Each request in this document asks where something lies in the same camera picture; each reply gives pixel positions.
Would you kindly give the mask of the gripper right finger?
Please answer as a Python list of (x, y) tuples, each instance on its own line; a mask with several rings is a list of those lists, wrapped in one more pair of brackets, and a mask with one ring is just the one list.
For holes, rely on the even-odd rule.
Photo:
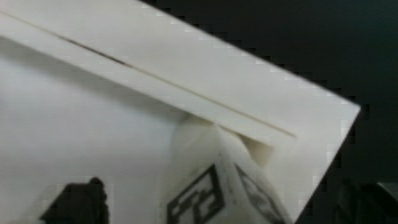
[(344, 182), (336, 224), (398, 224), (398, 182)]

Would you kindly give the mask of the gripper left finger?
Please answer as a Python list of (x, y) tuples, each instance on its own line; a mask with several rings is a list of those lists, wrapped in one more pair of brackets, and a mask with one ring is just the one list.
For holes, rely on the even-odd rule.
[(105, 184), (98, 177), (72, 183), (40, 217), (45, 224), (111, 224)]

